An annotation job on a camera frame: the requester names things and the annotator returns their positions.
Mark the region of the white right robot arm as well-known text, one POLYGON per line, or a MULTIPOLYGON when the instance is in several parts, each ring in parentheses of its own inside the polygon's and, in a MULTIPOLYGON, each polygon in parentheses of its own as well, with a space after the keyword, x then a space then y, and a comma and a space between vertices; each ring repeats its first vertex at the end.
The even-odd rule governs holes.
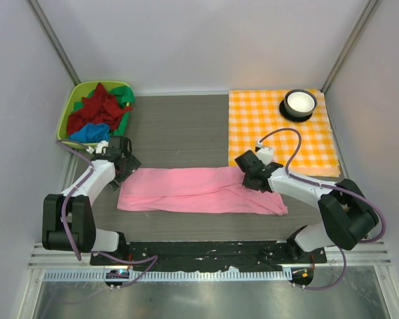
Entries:
POLYGON ((286 252, 294 261, 323 247, 338 246, 350 251, 379 223, 375 209, 352 180, 327 184, 294 175, 279 163, 263 163, 251 150, 237 157, 235 162, 244 173, 244 187, 288 195, 321 214, 321 223, 301 227, 287 239, 286 252))

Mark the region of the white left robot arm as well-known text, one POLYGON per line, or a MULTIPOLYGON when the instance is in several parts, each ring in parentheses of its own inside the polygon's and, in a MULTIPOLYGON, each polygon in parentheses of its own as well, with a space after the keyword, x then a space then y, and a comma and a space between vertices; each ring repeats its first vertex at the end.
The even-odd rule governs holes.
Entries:
POLYGON ((96 227, 92 205, 102 190, 118 189, 141 166, 126 136, 112 136, 91 147, 74 140, 57 144, 84 160, 86 171, 58 194, 43 201, 42 244, 50 251, 71 251, 78 260, 82 253, 114 253, 122 242, 116 231, 96 227))

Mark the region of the pink t shirt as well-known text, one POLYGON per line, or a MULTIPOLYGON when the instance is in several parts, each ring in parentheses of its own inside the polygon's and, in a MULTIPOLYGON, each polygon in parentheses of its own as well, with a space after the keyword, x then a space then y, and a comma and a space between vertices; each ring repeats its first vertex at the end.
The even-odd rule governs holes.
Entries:
POLYGON ((278 193, 242 186, 240 169, 193 167, 140 168, 120 188, 117 208, 123 211, 180 213, 256 213, 286 215, 278 193))

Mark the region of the lime green plastic basket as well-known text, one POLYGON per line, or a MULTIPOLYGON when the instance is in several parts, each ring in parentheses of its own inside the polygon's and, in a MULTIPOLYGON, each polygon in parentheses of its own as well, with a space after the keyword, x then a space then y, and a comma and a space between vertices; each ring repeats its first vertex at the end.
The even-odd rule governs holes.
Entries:
POLYGON ((57 138, 81 149, 80 144, 94 147, 102 140, 123 136, 135 101, 131 87, 124 82, 82 82, 74 87, 67 100, 57 138))

